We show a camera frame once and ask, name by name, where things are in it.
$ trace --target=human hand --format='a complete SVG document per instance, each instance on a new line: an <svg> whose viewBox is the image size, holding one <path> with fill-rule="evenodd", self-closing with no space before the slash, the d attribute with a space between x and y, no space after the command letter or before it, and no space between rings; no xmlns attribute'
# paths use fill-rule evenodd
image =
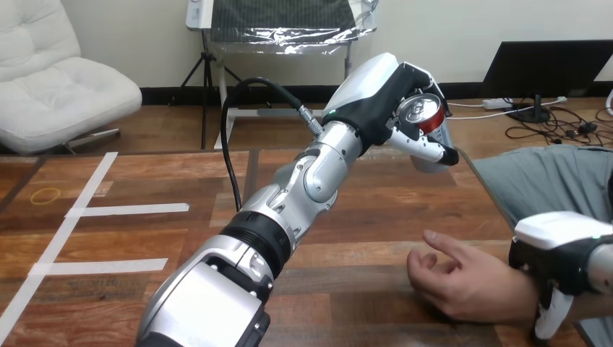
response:
<svg viewBox="0 0 613 347"><path fill-rule="evenodd" d="M496 257L451 236L424 233L425 242L451 257L437 264L435 253L413 249L406 263L415 292L454 320L531 324L539 291L532 279Z"/></svg>

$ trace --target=baseboard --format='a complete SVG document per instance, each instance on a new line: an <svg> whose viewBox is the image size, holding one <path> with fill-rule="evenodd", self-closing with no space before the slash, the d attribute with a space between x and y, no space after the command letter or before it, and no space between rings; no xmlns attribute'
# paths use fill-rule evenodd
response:
<svg viewBox="0 0 613 347"><path fill-rule="evenodd" d="M476 99L483 95L483 83L481 82L459 82L459 83L440 83L441 91L449 100L457 99ZM337 85L291 85L286 86L290 93L294 94L303 103L327 103L334 92L338 89ZM185 87L183 93L179 95L179 87L150 87L141 88L143 105L168 105L173 97L176 97L176 104L180 105L202 105L203 87ZM594 82L587 89L584 97L606 97L613 90L613 81ZM241 105L253 105L258 103L282 103L275 93L268 87L252 87L249 93L241 99ZM214 87L207 94L207 103L211 106L219 106L219 88Z"/></svg>

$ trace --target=black monitor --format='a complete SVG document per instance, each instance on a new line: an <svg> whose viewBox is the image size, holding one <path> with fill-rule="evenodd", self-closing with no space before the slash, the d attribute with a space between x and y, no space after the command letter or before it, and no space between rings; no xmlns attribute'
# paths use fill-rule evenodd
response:
<svg viewBox="0 0 613 347"><path fill-rule="evenodd" d="M549 120L541 97L582 96L613 55L613 40L503 42L484 80L484 98L533 98L534 109L509 113Z"/></svg>

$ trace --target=can lid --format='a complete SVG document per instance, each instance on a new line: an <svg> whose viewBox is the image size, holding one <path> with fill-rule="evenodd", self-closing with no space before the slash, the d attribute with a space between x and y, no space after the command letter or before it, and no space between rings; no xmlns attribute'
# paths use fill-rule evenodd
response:
<svg viewBox="0 0 613 347"><path fill-rule="evenodd" d="M421 94L403 101L398 107L398 114L411 123L420 123L436 115L439 108L440 102L436 98Z"/></svg>

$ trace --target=white armchair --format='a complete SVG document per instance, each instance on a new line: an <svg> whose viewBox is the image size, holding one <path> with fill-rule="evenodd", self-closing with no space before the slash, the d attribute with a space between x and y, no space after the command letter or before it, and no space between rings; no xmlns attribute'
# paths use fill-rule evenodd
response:
<svg viewBox="0 0 613 347"><path fill-rule="evenodd" d="M139 109L142 95L133 81L80 55L60 0L0 0L2 144L40 152Z"/></svg>

